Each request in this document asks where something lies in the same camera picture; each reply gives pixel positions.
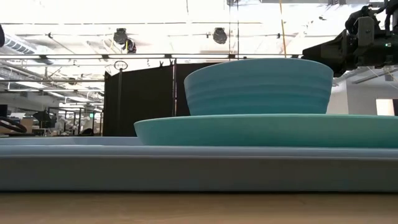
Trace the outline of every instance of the wooden table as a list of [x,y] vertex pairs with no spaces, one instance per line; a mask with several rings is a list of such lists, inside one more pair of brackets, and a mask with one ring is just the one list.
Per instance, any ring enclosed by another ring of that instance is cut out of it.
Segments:
[[0,223],[398,223],[398,195],[0,194]]

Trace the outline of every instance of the ceiling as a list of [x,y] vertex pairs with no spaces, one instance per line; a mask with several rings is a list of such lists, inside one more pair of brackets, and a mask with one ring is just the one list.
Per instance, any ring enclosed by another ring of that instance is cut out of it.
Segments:
[[[117,28],[126,28],[137,54],[301,54],[313,45],[334,39],[348,16],[367,0],[328,6],[327,0],[241,0],[228,7],[225,0],[13,0],[2,2],[0,23],[13,40],[26,43],[35,54],[123,54],[113,43]],[[383,21],[384,14],[378,18]],[[222,27],[227,43],[217,44],[212,33]],[[2,54],[20,54],[9,47]],[[159,59],[124,59],[130,70],[159,66]],[[178,63],[204,61],[181,59]],[[116,73],[113,59],[7,60],[15,66],[53,79],[103,79]],[[103,90],[103,83],[79,83],[61,88]]]

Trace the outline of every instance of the bowl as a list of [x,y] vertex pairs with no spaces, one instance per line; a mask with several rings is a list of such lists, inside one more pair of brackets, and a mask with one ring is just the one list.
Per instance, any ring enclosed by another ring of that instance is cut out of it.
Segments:
[[191,115],[326,113],[333,70],[296,58],[260,58],[201,68],[185,80]]

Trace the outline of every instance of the black partition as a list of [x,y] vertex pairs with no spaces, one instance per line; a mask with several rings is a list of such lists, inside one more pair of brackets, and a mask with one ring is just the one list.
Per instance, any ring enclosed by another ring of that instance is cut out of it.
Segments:
[[[189,116],[184,79],[215,63],[190,63],[123,72],[120,128],[118,128],[119,74],[105,73],[104,136],[136,136],[136,121],[171,116]],[[173,103],[173,90],[176,102]]]

